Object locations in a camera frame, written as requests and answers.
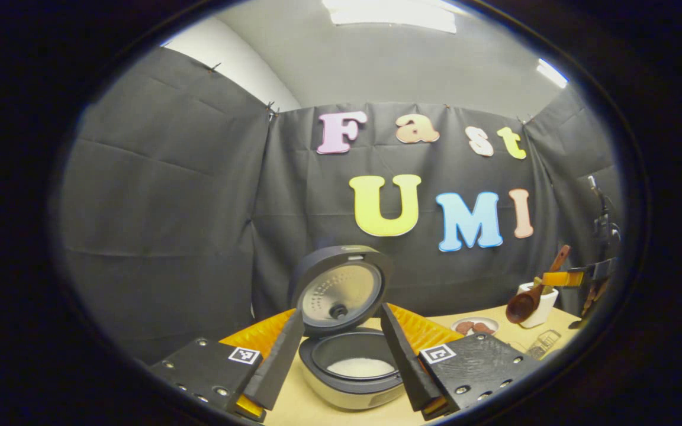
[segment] black fabric backdrop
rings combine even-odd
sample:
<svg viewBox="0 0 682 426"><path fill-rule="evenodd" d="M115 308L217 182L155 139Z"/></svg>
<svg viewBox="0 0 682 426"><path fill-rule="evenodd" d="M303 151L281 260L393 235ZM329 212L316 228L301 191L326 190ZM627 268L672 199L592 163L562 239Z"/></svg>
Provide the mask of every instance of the black fabric backdrop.
<svg viewBox="0 0 682 426"><path fill-rule="evenodd" d="M317 117L341 111L365 111L368 122L348 153L315 153ZM431 119L438 141L396 140L395 119L413 113ZM265 106L232 81L155 49L79 124L60 194L67 267L96 320L147 363L196 336L217 339L246 326L250 303L257 319L289 308L293 267L325 246L363 244L392 257L386 300L422 315L501 305L549 267L561 243L580 251L572 265L589 261L598 206L582 184L587 173L620 202L608 138L593 117L566 89L525 126L463 108L395 103L306 108L268 122ZM493 157L472 151L466 126L485 130ZM522 138L525 159L509 156L496 135L505 126ZM395 218L401 199L392 178L404 173L422 178L417 225L400 237L365 234L349 180L385 178L381 211ZM508 195L514 188L530 192L534 233L521 240ZM456 192L472 209L484 191L500 197L503 244L439 251L435 197ZM577 296L568 299L579 309Z"/></svg>

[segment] inner lid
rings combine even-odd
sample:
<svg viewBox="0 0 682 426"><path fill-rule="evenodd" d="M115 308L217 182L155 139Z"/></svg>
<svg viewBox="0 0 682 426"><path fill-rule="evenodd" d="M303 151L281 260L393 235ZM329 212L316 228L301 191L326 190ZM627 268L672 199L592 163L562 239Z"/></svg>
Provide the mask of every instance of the inner lid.
<svg viewBox="0 0 682 426"><path fill-rule="evenodd" d="M359 261L326 270L301 292L304 322L314 327L336 327L349 323L377 308L381 293L381 272Z"/></svg>

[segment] wooden spoon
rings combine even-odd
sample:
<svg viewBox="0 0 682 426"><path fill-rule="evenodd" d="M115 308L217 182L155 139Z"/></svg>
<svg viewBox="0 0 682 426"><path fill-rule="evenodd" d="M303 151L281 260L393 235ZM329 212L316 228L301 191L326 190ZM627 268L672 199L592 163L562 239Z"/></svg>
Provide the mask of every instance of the wooden spoon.
<svg viewBox="0 0 682 426"><path fill-rule="evenodd" d="M557 272L562 267L565 259L568 258L569 253L570 246L562 246L562 249L552 263L552 267L549 268L549 272ZM536 309L538 309L538 304L541 302L541 293L544 287L541 285L541 278L533 278L533 288L518 294L507 303L507 320L512 324L517 324L533 315Z"/></svg>

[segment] white wall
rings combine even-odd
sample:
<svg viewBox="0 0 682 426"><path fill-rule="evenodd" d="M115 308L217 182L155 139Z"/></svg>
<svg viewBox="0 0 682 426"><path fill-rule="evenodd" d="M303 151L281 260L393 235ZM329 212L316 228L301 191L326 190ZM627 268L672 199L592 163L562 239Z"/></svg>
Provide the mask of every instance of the white wall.
<svg viewBox="0 0 682 426"><path fill-rule="evenodd" d="M301 108L300 103L270 66L249 43L216 17L209 17L178 33L165 46L193 57L203 64L217 67L217 72L243 87L273 109L289 111Z"/></svg>

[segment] wooden table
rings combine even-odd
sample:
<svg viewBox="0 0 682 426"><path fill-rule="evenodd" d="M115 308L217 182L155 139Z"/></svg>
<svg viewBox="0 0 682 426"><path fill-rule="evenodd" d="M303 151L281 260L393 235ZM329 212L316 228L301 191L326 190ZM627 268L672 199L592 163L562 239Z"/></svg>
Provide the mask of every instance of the wooden table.
<svg viewBox="0 0 682 426"><path fill-rule="evenodd" d="M525 348L530 347L539 334L549 329L561 334L559 340L551 348L552 351L558 350L566 345L576 333L576 330L568 329L569 324L580 320L580 318L553 308L546 323L525 329L519 324L512 324L507 321L504 310L506 310L505 305L465 314L430 317L429 319L446 327L451 327L455 321L465 317L491 318L498 322L498 331L494 336L520 351L525 351ZM380 330L381 320L371 318L363 326ZM324 399L320 399L305 383L303 368L297 351L284 386L281 388L281 394L276 401L275 409L268 411L265 418L267 426L295 426L297 424L322 424L322 426L396 424L397 426L407 426L425 423L420 412L412 411L406 395L402 395L388 404L364 411L342 411L332 407Z"/></svg>

